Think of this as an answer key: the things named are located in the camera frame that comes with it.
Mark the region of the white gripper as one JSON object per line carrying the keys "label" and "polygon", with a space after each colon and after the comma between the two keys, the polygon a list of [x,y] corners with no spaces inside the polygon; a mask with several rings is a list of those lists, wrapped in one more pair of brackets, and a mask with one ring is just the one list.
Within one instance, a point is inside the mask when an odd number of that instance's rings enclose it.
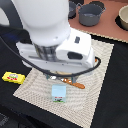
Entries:
{"label": "white gripper", "polygon": [[70,36],[58,46],[40,47],[18,42],[17,48],[26,66],[42,72],[48,70],[76,75],[94,69],[91,36],[76,29],[71,29]]}

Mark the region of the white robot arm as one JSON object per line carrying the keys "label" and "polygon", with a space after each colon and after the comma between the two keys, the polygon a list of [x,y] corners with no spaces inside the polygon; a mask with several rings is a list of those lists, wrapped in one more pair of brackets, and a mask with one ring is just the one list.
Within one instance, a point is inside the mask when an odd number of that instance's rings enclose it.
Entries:
{"label": "white robot arm", "polygon": [[30,44],[16,43],[25,65],[47,75],[95,69],[91,36],[70,27],[68,0],[0,0],[0,9],[8,20],[1,27],[28,33]]}

